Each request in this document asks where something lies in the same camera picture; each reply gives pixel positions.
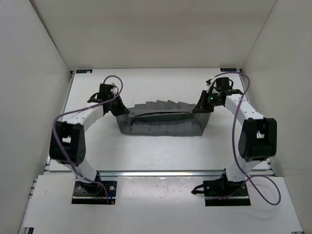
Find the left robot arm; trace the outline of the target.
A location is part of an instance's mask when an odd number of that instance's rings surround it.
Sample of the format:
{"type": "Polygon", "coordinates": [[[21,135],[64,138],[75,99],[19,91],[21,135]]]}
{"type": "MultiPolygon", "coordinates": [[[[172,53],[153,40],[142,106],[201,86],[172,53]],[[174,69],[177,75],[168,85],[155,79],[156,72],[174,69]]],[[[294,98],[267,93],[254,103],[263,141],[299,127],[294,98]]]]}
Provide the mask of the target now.
{"type": "Polygon", "coordinates": [[[64,113],[61,116],[68,116],[67,120],[57,118],[53,123],[50,158],[69,168],[91,194],[99,193],[103,186],[99,172],[85,158],[85,132],[109,112],[115,117],[130,113],[119,94],[114,83],[102,83],[85,107],[64,113]]]}

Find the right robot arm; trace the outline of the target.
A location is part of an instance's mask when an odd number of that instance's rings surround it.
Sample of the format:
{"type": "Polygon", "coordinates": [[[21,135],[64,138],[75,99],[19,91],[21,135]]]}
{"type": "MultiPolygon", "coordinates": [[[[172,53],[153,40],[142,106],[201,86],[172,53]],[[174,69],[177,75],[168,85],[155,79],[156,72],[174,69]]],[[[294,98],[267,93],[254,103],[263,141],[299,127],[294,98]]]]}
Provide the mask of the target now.
{"type": "Polygon", "coordinates": [[[239,141],[232,143],[234,163],[225,169],[226,178],[218,184],[222,194],[230,195],[256,165],[276,154],[277,122],[259,113],[244,92],[233,88],[229,77],[214,77],[206,85],[193,112],[212,113],[215,107],[223,106],[234,115],[232,128],[237,122],[241,125],[239,141]]]}

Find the grey pleated skirt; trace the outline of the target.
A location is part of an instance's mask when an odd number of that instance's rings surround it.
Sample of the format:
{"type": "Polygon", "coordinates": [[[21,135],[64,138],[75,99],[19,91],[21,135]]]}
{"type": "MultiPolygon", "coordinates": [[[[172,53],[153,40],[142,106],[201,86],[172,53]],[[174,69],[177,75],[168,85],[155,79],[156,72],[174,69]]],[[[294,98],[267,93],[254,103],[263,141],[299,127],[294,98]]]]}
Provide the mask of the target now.
{"type": "Polygon", "coordinates": [[[194,113],[195,104],[171,100],[147,101],[116,117],[119,130],[130,136],[201,136],[210,113],[194,113]]]}

